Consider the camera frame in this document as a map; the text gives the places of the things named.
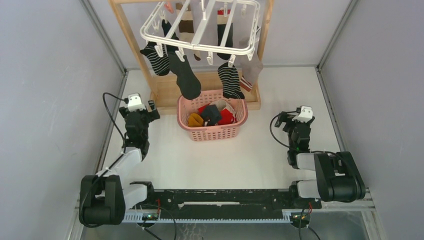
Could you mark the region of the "plain red sock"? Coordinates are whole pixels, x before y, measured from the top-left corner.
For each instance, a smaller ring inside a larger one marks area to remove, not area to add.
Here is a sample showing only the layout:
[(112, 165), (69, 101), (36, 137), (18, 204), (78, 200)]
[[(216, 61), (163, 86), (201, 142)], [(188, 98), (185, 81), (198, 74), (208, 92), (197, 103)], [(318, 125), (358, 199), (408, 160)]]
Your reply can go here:
[(229, 125), (236, 122), (234, 113), (226, 108), (219, 110), (216, 105), (209, 104), (202, 106), (198, 109), (198, 113), (207, 127)]

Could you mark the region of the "wooden hanger stand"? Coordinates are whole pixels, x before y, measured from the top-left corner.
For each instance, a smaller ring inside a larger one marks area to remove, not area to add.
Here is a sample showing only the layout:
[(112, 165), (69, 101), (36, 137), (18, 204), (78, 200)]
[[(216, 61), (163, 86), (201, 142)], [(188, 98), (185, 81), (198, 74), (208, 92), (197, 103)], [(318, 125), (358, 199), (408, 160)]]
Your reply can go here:
[[(177, 113), (177, 100), (181, 92), (176, 84), (177, 77), (174, 74), (166, 76), (153, 76), (149, 71), (144, 57), (140, 53), (139, 44), (135, 38), (133, 30), (122, 8), (122, 4), (133, 3), (157, 3), (159, 0), (108, 0), (108, 3), (115, 15), (117, 22), (125, 36), (128, 45), (138, 62), (145, 81), (150, 88), (149, 100), (154, 100), (159, 113), (165, 115), (175, 115)], [(266, 0), (263, 10), (260, 40), (257, 46), (258, 58), (262, 61), (270, 22), (273, 14), (274, 0)], [(219, 80), (217, 70), (195, 72), (200, 80), (202, 91), (221, 90), (222, 84)], [(248, 110), (260, 110), (261, 97), (258, 84), (256, 83), (250, 92), (243, 90), (246, 106)]]

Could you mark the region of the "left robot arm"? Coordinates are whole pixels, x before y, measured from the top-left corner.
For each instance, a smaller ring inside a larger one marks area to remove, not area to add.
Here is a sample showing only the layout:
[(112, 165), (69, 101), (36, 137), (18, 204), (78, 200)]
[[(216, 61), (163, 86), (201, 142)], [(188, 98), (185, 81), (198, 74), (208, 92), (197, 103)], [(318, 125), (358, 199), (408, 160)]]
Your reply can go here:
[(139, 93), (123, 99), (126, 106), (119, 108), (125, 121), (125, 133), (121, 134), (122, 147), (116, 160), (94, 175), (86, 175), (80, 184), (79, 222), (87, 228), (102, 225), (119, 225), (126, 211), (136, 204), (149, 209), (157, 196), (145, 183), (122, 184), (134, 167), (148, 154), (149, 125), (160, 119), (154, 101), (143, 104)]

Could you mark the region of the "yellow brown striped sock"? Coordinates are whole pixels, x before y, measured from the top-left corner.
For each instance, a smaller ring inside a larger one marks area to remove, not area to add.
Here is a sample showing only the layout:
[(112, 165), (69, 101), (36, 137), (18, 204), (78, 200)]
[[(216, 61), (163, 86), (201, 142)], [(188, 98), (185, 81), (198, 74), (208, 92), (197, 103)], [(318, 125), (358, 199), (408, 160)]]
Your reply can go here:
[(187, 120), (187, 126), (190, 128), (203, 127), (204, 120), (199, 114), (191, 113)]

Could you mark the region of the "dark blue sock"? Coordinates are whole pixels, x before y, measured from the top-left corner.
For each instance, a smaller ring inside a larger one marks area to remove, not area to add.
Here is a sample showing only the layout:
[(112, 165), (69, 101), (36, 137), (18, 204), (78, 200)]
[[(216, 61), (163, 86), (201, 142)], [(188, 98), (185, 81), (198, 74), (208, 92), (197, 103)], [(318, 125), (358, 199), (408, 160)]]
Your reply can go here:
[(207, 105), (200, 113), (200, 116), (205, 127), (215, 126), (222, 119), (221, 112), (216, 105)]

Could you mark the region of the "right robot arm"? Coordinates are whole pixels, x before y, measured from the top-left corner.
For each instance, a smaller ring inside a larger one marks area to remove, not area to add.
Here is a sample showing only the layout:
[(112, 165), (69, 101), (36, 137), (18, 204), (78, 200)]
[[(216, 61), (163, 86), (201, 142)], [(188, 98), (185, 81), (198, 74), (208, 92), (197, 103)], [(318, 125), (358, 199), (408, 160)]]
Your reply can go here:
[(288, 143), (278, 141), (287, 148), (287, 162), (296, 170), (308, 170), (315, 173), (315, 179), (299, 180), (293, 184), (295, 191), (289, 194), (289, 203), (302, 208), (309, 199), (324, 202), (351, 203), (366, 195), (365, 183), (349, 151), (331, 152), (311, 150), (311, 125), (315, 117), (311, 110), (305, 113), (282, 111), (274, 116), (269, 130), (282, 127), (287, 134)]

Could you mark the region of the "pink plastic basket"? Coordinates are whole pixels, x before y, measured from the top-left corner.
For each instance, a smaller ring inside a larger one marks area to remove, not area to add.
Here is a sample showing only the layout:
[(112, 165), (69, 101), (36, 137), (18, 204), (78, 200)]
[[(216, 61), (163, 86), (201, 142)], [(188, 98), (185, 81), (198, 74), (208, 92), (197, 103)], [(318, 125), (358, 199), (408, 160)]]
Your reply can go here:
[[(189, 127), (189, 116), (197, 113), (198, 109), (217, 100), (226, 101), (235, 110), (235, 123)], [(248, 107), (244, 99), (228, 99), (223, 97), (221, 90), (205, 90), (199, 97), (188, 100), (182, 95), (177, 100), (177, 123), (188, 133), (191, 140), (195, 142), (213, 141), (234, 138), (238, 135), (240, 127), (248, 119)]]

